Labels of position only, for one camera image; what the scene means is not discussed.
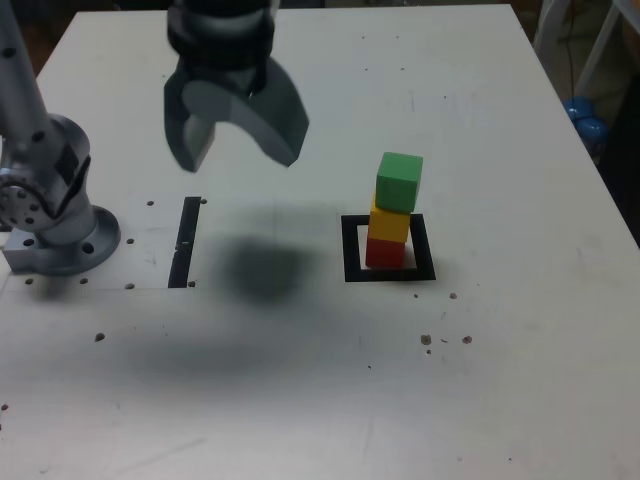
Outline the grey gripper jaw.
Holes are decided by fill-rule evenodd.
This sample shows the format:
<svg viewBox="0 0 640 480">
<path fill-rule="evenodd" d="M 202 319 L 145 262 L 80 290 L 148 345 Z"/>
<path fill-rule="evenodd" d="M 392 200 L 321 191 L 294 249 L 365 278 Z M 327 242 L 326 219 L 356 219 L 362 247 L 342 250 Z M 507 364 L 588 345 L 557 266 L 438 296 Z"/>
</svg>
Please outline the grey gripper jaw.
<svg viewBox="0 0 640 480">
<path fill-rule="evenodd" d="M 293 81 L 269 58 L 267 86 L 260 96 L 246 98 L 213 83 L 190 82 L 182 96 L 199 119 L 231 123 L 244 130 L 273 161 L 289 167 L 300 156 L 309 119 Z"/>
</svg>

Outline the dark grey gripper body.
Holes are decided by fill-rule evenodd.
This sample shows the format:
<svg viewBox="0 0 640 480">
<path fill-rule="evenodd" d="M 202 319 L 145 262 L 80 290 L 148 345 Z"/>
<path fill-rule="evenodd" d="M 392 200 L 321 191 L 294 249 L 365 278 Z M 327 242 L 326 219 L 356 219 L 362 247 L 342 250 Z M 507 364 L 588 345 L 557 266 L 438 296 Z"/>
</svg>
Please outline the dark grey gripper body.
<svg viewBox="0 0 640 480">
<path fill-rule="evenodd" d="M 248 69 L 228 70 L 214 68 L 203 62 L 187 60 L 182 57 L 178 69 L 186 74 L 179 98 L 182 98 L 186 86 L 196 80 L 205 81 L 221 86 L 237 96 L 251 98 L 260 96 L 267 86 L 267 66 L 269 61 L 263 60 Z"/>
</svg>

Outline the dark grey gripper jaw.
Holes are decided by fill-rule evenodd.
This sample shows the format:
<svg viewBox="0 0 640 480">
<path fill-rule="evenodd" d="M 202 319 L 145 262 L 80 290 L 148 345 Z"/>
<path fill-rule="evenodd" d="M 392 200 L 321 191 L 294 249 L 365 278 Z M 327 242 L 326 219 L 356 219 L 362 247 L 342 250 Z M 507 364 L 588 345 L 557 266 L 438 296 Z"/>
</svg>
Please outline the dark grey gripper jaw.
<svg viewBox="0 0 640 480">
<path fill-rule="evenodd" d="M 177 68 L 164 86 L 164 131 L 167 144 L 185 171 L 199 170 L 215 135 L 213 123 L 199 119 L 190 113 L 182 100 L 182 93 L 189 82 L 184 68 Z"/>
</svg>

